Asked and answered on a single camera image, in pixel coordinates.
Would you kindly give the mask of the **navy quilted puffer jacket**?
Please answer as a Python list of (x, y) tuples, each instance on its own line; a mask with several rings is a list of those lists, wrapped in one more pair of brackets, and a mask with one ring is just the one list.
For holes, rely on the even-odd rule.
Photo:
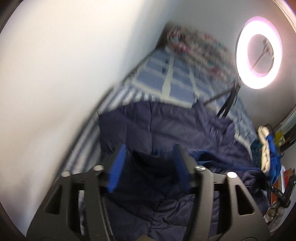
[(261, 213), (269, 208), (267, 183), (247, 149), (234, 137), (234, 124), (202, 104), (192, 108), (140, 101), (99, 117), (103, 157), (126, 146), (121, 180), (107, 194), (106, 207), (116, 240), (182, 240), (190, 225), (195, 194), (180, 150), (210, 171), (238, 174)]

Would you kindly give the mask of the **blue and white folded clothes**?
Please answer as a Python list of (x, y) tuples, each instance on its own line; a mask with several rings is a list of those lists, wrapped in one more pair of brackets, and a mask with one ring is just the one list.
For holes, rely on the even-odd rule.
[(274, 185), (281, 173), (281, 156), (276, 149), (273, 135), (267, 126), (259, 126), (257, 139), (250, 146), (253, 164)]

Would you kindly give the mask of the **blue white striped bed quilt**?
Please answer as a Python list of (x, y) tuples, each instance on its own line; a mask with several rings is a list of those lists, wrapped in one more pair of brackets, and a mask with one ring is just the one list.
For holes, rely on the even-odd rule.
[(155, 101), (157, 99), (154, 95), (132, 85), (119, 85), (109, 90), (83, 124), (70, 150), (63, 159), (56, 177), (60, 177), (64, 171), (72, 174), (82, 173), (100, 163), (101, 130), (99, 118), (102, 114), (135, 102)]

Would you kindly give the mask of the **black tripod stand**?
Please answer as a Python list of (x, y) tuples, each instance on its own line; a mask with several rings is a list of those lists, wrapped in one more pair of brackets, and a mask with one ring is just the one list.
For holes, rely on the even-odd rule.
[(221, 109), (217, 113), (218, 118), (220, 118), (220, 117), (225, 118), (228, 115), (228, 113), (234, 103), (235, 98), (238, 96), (238, 92), (241, 88), (241, 85), (242, 85), (242, 80), (240, 78), (240, 75), (238, 75), (237, 78), (234, 79), (233, 85), (230, 89), (227, 89), (224, 92), (221, 92), (220, 94), (218, 94), (214, 97), (211, 97), (209, 100), (204, 102), (204, 105), (210, 104), (211, 102), (220, 99), (221, 97), (225, 96), (226, 94), (229, 94), (226, 101), (222, 105)]

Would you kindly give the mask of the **blue checked bed sheet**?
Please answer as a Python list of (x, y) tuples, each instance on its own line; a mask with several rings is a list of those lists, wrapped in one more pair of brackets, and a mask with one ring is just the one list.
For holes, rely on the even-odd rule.
[[(232, 86), (232, 83), (213, 80), (192, 68), (169, 49), (152, 51), (137, 66), (127, 83), (164, 102), (187, 108), (197, 100), (206, 102)], [(206, 107), (216, 115), (228, 96), (226, 94), (206, 104)], [(227, 118), (234, 122), (236, 139), (249, 149), (257, 134), (239, 97), (235, 98)]]

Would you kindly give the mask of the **floral patterned pillow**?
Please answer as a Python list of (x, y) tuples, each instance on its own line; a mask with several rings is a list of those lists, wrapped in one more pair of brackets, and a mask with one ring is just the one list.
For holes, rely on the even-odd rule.
[(213, 80), (231, 83), (238, 75), (234, 55), (207, 32), (174, 26), (167, 33), (166, 44), (190, 66)]

